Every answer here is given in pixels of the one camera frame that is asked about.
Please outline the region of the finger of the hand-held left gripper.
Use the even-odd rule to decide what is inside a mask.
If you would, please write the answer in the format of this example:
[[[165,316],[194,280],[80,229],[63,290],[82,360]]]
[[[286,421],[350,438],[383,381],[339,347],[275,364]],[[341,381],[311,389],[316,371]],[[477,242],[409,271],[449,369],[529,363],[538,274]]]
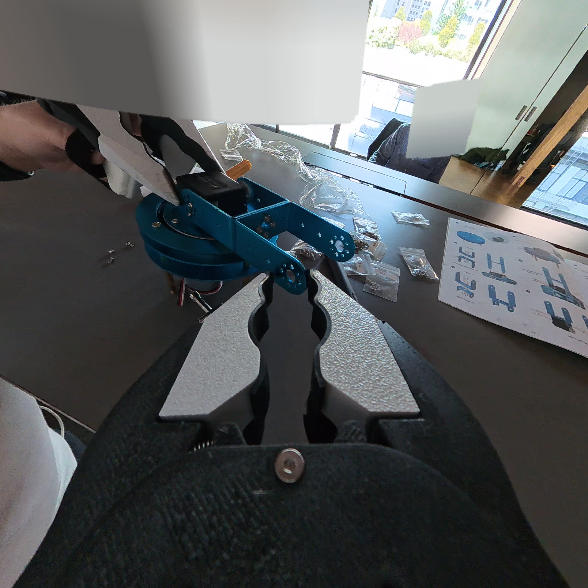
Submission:
[[[148,155],[143,142],[132,134],[139,131],[137,115],[100,107],[79,106],[79,109],[97,129],[98,149],[108,162],[154,194],[179,205],[172,180]]]
[[[148,156],[173,179],[193,173],[195,165],[205,173],[226,174],[192,120],[141,117],[140,130]]]

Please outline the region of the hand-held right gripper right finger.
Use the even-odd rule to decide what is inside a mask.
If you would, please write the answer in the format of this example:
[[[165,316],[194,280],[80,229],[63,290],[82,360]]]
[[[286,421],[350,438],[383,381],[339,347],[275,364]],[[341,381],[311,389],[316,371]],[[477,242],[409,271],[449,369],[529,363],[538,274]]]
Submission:
[[[346,422],[414,418],[419,407],[378,321],[318,270],[307,277],[313,354],[304,426],[310,443],[332,443]]]

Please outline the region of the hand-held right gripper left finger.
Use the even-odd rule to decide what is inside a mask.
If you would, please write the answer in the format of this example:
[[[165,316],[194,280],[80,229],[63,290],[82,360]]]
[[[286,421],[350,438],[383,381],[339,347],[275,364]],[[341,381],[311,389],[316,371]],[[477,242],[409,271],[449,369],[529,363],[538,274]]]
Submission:
[[[230,422],[248,444],[262,442],[269,375],[259,342],[269,328],[272,275],[260,274],[211,313],[159,412],[166,421]]]

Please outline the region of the blue toy robot arm base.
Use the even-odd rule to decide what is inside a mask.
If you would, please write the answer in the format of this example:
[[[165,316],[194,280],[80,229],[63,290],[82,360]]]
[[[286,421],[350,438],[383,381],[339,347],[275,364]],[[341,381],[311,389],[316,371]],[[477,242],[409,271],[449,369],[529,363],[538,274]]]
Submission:
[[[277,246],[284,232],[335,261],[353,257],[355,241],[344,229],[246,178],[224,173],[179,176],[178,204],[150,194],[136,221],[151,260],[161,269],[198,282],[226,282],[255,272],[300,295],[306,269]]]

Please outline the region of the person's left hand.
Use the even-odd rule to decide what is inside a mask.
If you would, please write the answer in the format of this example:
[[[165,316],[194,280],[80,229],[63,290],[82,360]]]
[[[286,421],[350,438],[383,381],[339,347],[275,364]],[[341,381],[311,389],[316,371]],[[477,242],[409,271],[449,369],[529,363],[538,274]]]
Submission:
[[[74,127],[45,112],[37,100],[1,104],[1,162],[23,172],[83,170],[72,163],[65,145]],[[98,152],[93,163],[104,163]]]

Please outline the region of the metal cross socket wrench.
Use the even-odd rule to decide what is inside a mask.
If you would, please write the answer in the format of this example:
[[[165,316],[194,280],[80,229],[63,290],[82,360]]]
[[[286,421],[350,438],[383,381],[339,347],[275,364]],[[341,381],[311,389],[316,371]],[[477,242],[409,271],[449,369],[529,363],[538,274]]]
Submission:
[[[189,298],[195,302],[202,310],[202,315],[198,319],[199,323],[202,323],[212,312],[212,307],[206,302],[201,294],[196,290],[189,290]]]

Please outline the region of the crumpled clear plastic wrap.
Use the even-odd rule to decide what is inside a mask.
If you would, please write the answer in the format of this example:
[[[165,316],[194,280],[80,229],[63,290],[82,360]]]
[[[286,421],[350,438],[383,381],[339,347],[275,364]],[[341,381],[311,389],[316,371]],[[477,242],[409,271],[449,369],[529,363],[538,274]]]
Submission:
[[[303,166],[300,151],[289,143],[258,138],[251,128],[244,123],[226,123],[227,136],[224,143],[223,155],[235,156],[239,149],[252,149],[272,155],[286,163]]]
[[[363,215],[362,202],[353,190],[343,187],[334,174],[320,168],[310,168],[298,157],[298,175],[305,181],[299,205],[324,210],[336,215]]]

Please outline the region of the cluster of small screw bags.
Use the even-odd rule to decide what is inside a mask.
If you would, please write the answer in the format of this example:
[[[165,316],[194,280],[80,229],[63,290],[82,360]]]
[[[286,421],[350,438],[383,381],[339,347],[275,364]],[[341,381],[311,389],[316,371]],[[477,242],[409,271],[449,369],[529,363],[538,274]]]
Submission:
[[[430,221],[419,213],[393,211],[392,216],[398,224],[430,226]],[[353,226],[350,236],[356,249],[355,254],[342,264],[345,274],[364,278],[365,292],[396,302],[401,270],[383,261],[387,245],[380,237],[377,223],[367,218],[353,217]],[[412,277],[439,281],[423,249],[400,247],[399,252]],[[312,261],[318,261],[324,256],[303,240],[298,240],[288,253],[298,259]]]

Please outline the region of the printed instruction sheet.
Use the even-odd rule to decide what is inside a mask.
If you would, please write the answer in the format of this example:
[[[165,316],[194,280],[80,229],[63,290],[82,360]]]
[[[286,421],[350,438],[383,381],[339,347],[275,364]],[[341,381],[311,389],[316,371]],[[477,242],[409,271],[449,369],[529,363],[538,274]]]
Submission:
[[[439,301],[587,357],[587,265],[531,236],[449,219]]]

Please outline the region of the person's dark trousers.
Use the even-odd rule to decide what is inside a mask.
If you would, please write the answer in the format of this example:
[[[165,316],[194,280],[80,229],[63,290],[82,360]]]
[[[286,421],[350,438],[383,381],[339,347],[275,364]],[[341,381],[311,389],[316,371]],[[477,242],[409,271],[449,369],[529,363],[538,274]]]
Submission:
[[[65,442],[69,445],[74,458],[77,462],[79,462],[82,456],[84,455],[86,445],[69,430],[65,430],[63,438],[65,439]]]

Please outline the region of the person's white shirt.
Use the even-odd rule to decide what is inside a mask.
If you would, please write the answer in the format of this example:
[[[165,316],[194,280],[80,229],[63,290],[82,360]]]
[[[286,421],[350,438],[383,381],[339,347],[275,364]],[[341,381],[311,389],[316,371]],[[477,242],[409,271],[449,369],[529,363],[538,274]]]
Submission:
[[[12,587],[54,521],[77,460],[37,401],[1,380],[1,587]]]

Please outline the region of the white cabinet doors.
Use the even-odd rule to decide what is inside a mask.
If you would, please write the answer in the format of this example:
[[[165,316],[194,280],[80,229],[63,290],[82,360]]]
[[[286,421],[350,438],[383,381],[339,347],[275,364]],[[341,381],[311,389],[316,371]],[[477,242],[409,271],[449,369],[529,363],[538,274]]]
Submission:
[[[521,1],[484,71],[466,149],[518,145],[587,51],[587,1]]]

